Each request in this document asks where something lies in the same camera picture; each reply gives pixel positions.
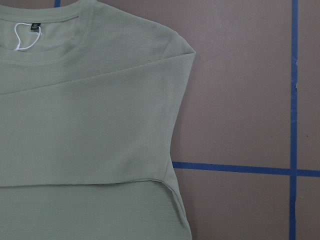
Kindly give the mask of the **olive green long-sleeve shirt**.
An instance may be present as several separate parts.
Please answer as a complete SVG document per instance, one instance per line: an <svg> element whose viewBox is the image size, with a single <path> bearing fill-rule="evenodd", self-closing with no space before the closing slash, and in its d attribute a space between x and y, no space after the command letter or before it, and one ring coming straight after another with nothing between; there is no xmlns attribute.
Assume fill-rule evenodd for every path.
<svg viewBox="0 0 320 240"><path fill-rule="evenodd" d="M96 0L0 7L0 237L190 240L171 140L195 50Z"/></svg>

